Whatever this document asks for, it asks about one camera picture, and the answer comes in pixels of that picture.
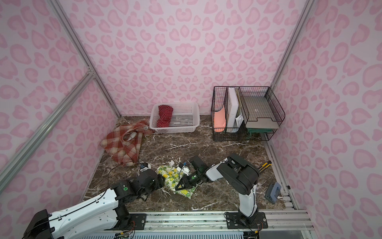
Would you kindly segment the lemon print skirt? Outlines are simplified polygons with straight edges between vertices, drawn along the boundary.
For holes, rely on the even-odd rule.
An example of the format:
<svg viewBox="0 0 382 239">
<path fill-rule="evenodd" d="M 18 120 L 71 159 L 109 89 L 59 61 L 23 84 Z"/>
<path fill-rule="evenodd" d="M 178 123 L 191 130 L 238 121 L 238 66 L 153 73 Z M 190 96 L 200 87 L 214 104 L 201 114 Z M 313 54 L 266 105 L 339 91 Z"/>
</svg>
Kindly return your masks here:
<svg viewBox="0 0 382 239">
<path fill-rule="evenodd" d="M 176 191 L 176 186 L 179 184 L 181 177 L 184 175 L 183 172 L 179 172 L 178 169 L 169 165 L 159 166 L 156 169 L 156 172 L 165 178 L 165 187 L 171 190 L 174 194 L 179 194 L 188 199 L 191 199 L 193 193 L 196 190 L 196 187 L 192 187 L 191 189 L 187 190 L 183 189 Z"/>
</svg>

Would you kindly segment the red polka dot skirt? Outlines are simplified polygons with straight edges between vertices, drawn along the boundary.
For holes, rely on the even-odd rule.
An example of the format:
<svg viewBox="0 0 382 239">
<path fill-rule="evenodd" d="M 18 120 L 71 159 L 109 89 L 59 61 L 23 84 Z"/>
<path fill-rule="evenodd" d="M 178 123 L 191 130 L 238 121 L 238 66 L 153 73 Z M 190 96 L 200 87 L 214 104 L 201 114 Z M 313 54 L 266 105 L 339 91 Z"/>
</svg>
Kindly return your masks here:
<svg viewBox="0 0 382 239">
<path fill-rule="evenodd" d="M 169 127 L 173 115 L 173 107 L 169 105 L 159 105 L 158 106 L 158 115 L 159 119 L 157 120 L 157 127 Z"/>
</svg>

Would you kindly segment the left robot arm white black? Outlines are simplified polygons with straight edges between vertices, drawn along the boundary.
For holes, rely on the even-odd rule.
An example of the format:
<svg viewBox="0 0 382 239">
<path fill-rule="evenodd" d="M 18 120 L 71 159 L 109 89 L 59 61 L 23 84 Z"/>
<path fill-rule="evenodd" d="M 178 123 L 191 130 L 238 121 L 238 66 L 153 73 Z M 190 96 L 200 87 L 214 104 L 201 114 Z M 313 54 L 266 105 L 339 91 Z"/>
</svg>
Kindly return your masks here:
<svg viewBox="0 0 382 239">
<path fill-rule="evenodd" d="M 67 209 L 48 213 L 37 212 L 31 219 L 24 239 L 78 239 L 103 230 L 134 230 L 134 221 L 126 204 L 136 199 L 146 200 L 164 187 L 165 178 L 152 169 L 137 177 L 123 179 L 103 193 Z"/>
</svg>

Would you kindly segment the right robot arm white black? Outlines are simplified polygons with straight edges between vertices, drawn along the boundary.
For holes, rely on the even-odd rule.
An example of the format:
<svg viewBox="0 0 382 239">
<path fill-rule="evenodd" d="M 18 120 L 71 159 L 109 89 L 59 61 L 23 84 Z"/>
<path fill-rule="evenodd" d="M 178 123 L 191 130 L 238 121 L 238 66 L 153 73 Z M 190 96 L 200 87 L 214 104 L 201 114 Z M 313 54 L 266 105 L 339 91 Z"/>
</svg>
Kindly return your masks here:
<svg viewBox="0 0 382 239">
<path fill-rule="evenodd" d="M 195 171 L 182 176 L 175 187 L 176 191 L 189 190 L 199 184 L 225 179 L 239 195 L 239 213 L 248 219 L 258 213 L 256 189 L 260 172 L 243 157 L 232 153 L 220 163 L 207 166 L 201 158 L 195 156 L 191 165 Z"/>
</svg>

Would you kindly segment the red plaid skirt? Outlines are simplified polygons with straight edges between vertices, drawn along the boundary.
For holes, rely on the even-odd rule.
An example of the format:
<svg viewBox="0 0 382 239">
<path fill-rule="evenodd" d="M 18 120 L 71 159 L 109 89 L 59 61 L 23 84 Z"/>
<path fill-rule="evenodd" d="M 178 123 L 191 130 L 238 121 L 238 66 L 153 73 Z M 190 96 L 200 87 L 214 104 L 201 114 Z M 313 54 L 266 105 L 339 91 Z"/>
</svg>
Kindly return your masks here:
<svg viewBox="0 0 382 239">
<path fill-rule="evenodd" d="M 149 127 L 149 120 L 144 119 L 115 128 L 100 142 L 100 146 L 119 165 L 132 166 L 138 162 L 143 137 L 151 134 L 153 130 Z"/>
</svg>

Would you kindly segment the white plastic basket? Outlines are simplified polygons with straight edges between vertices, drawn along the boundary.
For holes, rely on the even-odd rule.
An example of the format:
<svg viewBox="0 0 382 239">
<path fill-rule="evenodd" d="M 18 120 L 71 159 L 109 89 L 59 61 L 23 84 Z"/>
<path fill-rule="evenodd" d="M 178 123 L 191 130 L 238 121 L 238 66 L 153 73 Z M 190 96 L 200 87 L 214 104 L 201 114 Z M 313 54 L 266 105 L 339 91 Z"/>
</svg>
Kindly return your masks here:
<svg viewBox="0 0 382 239">
<path fill-rule="evenodd" d="M 157 127 L 158 106 L 169 105 L 173 107 L 173 115 L 169 127 Z M 175 103 L 158 103 L 155 104 L 151 116 L 149 126 L 157 133 L 180 133 L 193 132 L 200 125 L 200 111 L 196 102 L 175 102 Z"/>
</svg>

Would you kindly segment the pink folder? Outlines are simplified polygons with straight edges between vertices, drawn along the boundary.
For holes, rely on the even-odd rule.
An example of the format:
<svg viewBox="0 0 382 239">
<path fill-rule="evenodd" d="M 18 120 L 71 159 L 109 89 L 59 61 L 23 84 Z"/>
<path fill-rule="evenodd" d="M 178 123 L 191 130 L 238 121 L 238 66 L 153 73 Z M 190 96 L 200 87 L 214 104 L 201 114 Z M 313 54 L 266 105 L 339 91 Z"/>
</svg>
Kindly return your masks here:
<svg viewBox="0 0 382 239">
<path fill-rule="evenodd" d="M 226 116 L 225 116 L 225 106 L 221 110 L 214 112 L 213 117 L 213 129 L 214 132 L 223 132 L 226 128 Z"/>
</svg>

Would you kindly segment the yellow black utility knife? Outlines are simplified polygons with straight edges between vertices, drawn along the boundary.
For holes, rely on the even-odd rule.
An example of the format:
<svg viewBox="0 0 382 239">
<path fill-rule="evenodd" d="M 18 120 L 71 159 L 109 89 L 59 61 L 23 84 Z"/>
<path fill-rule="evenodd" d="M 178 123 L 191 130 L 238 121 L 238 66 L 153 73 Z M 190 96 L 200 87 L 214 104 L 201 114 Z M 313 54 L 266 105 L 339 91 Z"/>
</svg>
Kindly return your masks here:
<svg viewBox="0 0 382 239">
<path fill-rule="evenodd" d="M 258 170 L 260 173 L 262 173 L 264 170 L 266 170 L 271 165 L 272 165 L 272 162 L 269 160 L 268 162 L 264 163 Z"/>
</svg>

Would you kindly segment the green book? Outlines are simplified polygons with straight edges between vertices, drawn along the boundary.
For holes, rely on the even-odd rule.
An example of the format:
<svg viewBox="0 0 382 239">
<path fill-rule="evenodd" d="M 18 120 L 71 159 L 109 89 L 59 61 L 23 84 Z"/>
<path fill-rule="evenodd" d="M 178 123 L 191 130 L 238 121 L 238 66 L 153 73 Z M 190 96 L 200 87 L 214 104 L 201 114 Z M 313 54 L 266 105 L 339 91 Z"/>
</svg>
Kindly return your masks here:
<svg viewBox="0 0 382 239">
<path fill-rule="evenodd" d="M 268 129 L 268 128 L 247 128 L 247 131 L 250 134 L 253 133 L 273 133 L 273 129 Z"/>
</svg>

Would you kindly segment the white envelope papers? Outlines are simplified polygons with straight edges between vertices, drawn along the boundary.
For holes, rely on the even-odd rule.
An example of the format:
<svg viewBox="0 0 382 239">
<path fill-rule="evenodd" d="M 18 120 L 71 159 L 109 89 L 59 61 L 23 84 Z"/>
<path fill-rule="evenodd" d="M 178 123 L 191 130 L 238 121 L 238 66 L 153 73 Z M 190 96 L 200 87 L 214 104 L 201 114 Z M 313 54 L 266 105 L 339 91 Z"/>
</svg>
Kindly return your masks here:
<svg viewBox="0 0 382 239">
<path fill-rule="evenodd" d="M 242 123 L 243 123 L 243 121 L 244 121 L 244 117 L 243 117 L 243 115 L 239 115 L 239 116 L 237 116 L 237 117 L 235 118 L 236 127 L 237 127 L 237 128 L 240 128 L 241 125 L 242 125 Z"/>
</svg>

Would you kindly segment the grey blue stapler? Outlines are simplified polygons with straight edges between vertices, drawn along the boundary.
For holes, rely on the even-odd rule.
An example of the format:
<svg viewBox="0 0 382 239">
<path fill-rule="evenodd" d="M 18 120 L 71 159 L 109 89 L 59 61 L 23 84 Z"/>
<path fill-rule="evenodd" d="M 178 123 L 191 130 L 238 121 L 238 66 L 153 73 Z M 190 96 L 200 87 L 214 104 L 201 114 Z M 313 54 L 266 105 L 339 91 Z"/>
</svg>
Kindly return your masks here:
<svg viewBox="0 0 382 239">
<path fill-rule="evenodd" d="M 282 187 L 278 182 L 270 184 L 265 192 L 265 199 L 268 202 L 275 204 L 278 200 L 281 188 Z"/>
</svg>

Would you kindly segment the white binder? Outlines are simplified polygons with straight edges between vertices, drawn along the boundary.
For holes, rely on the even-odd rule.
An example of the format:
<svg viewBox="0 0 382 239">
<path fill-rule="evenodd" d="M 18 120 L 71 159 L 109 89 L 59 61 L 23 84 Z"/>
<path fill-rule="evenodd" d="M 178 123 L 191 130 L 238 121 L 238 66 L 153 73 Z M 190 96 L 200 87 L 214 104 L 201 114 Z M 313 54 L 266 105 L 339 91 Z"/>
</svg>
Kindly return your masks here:
<svg viewBox="0 0 382 239">
<path fill-rule="evenodd" d="M 228 97 L 227 97 L 227 132 L 233 133 L 237 132 L 236 118 L 237 112 L 239 109 L 239 100 L 237 97 L 235 88 L 228 88 Z"/>
</svg>

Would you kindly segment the grey laptop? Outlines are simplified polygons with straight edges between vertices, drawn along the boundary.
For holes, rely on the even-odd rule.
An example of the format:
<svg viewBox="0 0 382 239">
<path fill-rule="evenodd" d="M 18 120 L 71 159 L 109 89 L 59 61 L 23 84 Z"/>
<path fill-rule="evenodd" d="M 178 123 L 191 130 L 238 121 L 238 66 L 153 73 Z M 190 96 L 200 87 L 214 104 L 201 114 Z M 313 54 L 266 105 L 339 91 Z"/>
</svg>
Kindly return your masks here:
<svg viewBox="0 0 382 239">
<path fill-rule="evenodd" d="M 280 116 L 265 97 L 242 96 L 244 122 L 247 128 L 278 129 Z"/>
</svg>

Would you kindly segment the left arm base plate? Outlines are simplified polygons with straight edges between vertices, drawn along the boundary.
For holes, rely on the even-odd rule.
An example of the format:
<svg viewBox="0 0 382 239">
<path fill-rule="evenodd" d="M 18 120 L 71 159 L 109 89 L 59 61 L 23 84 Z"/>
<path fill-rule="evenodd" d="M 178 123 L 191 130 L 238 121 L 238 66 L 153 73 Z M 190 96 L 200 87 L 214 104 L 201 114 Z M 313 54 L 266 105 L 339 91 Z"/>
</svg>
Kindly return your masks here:
<svg viewBox="0 0 382 239">
<path fill-rule="evenodd" d="M 129 231 L 144 230 L 146 224 L 147 214 L 137 213 L 137 214 L 127 214 L 124 216 L 118 216 L 117 224 L 112 228 L 112 230 Z"/>
</svg>

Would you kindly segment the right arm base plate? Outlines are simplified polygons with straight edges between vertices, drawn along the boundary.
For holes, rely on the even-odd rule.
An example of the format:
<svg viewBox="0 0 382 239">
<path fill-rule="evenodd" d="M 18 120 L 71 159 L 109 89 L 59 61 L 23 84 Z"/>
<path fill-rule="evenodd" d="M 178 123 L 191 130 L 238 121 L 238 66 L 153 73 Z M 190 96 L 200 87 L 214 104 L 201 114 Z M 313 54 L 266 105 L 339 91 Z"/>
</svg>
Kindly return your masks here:
<svg viewBox="0 0 382 239">
<path fill-rule="evenodd" d="M 267 229 L 268 220 L 265 213 L 255 212 L 252 217 L 245 217 L 240 212 L 225 212 L 224 217 L 226 219 L 226 224 L 228 229 Z"/>
</svg>

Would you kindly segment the aluminium front rail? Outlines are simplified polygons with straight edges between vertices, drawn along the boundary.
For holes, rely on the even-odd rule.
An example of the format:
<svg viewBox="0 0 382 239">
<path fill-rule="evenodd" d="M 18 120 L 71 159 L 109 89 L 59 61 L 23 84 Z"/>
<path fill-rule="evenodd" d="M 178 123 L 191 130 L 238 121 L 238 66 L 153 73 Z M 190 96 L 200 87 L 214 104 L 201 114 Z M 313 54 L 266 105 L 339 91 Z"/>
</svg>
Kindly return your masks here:
<svg viewBox="0 0 382 239">
<path fill-rule="evenodd" d="M 262 229 L 262 231 L 301 231 L 308 233 L 314 229 L 312 221 L 304 210 L 264 210 L 262 212 L 265 213 L 269 226 L 267 229 Z M 201 233 L 259 231 L 257 229 L 228 229 L 224 213 L 224 211 L 145 212 L 143 213 L 147 214 L 145 228 L 144 230 L 135 230 L 135 232 Z"/>
</svg>

